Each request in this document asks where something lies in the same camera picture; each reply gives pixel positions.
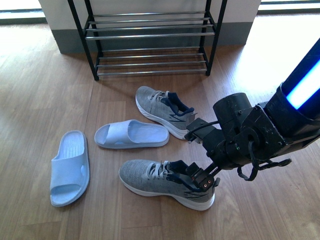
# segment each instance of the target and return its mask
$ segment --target blue light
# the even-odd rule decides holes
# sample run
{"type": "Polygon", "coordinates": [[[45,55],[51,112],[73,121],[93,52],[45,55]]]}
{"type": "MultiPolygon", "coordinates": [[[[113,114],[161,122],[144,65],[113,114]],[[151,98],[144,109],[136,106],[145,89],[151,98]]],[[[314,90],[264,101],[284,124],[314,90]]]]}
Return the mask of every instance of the blue light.
{"type": "Polygon", "coordinates": [[[300,108],[316,91],[320,89],[320,60],[301,79],[301,81],[286,96],[289,103],[300,108]]]}

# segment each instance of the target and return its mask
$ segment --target sneaker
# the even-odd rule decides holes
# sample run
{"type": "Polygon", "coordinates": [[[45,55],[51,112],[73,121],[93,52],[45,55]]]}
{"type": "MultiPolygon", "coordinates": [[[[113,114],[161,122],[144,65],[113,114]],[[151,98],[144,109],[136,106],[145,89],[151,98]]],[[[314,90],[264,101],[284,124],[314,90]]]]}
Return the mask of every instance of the sneaker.
{"type": "Polygon", "coordinates": [[[195,109],[184,105],[175,92],[141,86],[136,91],[135,102],[146,118],[162,124],[178,139],[185,139],[187,126],[195,120],[195,109]]]}
{"type": "Polygon", "coordinates": [[[146,197],[171,196],[187,208],[203,211],[215,201],[215,188],[202,192],[186,174],[182,160],[163,164],[150,160],[129,160],[119,169],[119,177],[129,190],[146,197]]]}

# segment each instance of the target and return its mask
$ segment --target light blue slide sandal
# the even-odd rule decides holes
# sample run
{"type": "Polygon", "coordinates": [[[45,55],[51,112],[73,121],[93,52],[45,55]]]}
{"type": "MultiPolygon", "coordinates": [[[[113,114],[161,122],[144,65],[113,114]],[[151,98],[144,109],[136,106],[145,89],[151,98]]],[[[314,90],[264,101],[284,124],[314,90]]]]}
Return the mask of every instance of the light blue slide sandal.
{"type": "Polygon", "coordinates": [[[77,200],[87,189],[90,179],[88,143],[78,130],[61,139],[57,156],[51,160],[50,200],[63,207],[77,200]]]}
{"type": "Polygon", "coordinates": [[[161,147],[169,141],[169,131],[159,124],[127,120],[100,127],[94,141],[107,149],[161,147]]]}

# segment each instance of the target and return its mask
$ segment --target black cable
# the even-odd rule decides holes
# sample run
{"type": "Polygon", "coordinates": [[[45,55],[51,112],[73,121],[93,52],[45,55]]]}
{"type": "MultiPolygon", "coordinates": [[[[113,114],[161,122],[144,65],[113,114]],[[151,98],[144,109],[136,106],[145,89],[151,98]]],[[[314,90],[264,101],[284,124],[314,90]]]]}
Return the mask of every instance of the black cable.
{"type": "Polygon", "coordinates": [[[209,127],[209,126],[211,126],[211,125],[218,124],[218,123],[219,123],[218,121],[209,122],[209,123],[207,123],[207,124],[204,124],[204,125],[202,125],[202,126],[199,126],[199,127],[195,128],[195,129],[193,129],[192,131],[188,132],[188,134],[193,134],[194,132],[196,132],[196,131],[198,131],[198,130],[200,130],[200,129],[203,129],[203,128],[206,128],[206,127],[209,127]]]}

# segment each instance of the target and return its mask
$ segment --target white sole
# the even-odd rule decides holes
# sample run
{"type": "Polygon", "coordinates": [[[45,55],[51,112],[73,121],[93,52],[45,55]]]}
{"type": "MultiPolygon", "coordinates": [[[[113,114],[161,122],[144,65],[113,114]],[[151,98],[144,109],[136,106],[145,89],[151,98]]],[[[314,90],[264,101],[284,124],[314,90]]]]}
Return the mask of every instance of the white sole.
{"type": "Polygon", "coordinates": [[[142,191],[142,190],[136,189],[136,188],[128,185],[127,183],[125,183],[122,180],[121,177],[120,177],[120,180],[127,189],[134,192],[135,194],[145,196],[145,197],[170,196],[170,197],[173,197],[175,200],[177,200],[179,203],[181,203],[183,206],[190,208],[190,209],[193,209],[193,210],[197,210],[197,211],[205,211],[205,210],[209,209],[214,204],[214,201],[215,201],[215,193],[213,194],[212,198],[210,198],[209,201],[194,202],[194,201],[188,200],[184,197],[176,196],[176,195],[169,194],[169,193],[142,191]]]}
{"type": "Polygon", "coordinates": [[[175,136],[177,139],[181,139],[181,140],[184,140],[185,139],[185,135],[188,133],[188,130],[181,130],[181,129],[178,129],[176,128],[175,126],[173,126],[170,122],[160,118],[160,117],[157,117],[157,116],[154,116],[148,112],[146,112],[141,106],[140,104],[138,103],[137,101],[137,96],[135,97],[135,103],[136,103],[136,106],[138,107],[140,113],[142,113],[143,116],[145,116],[147,119],[150,119],[152,121],[155,121],[157,123],[160,123],[162,124],[163,126],[165,126],[168,131],[173,135],[175,136]]]}

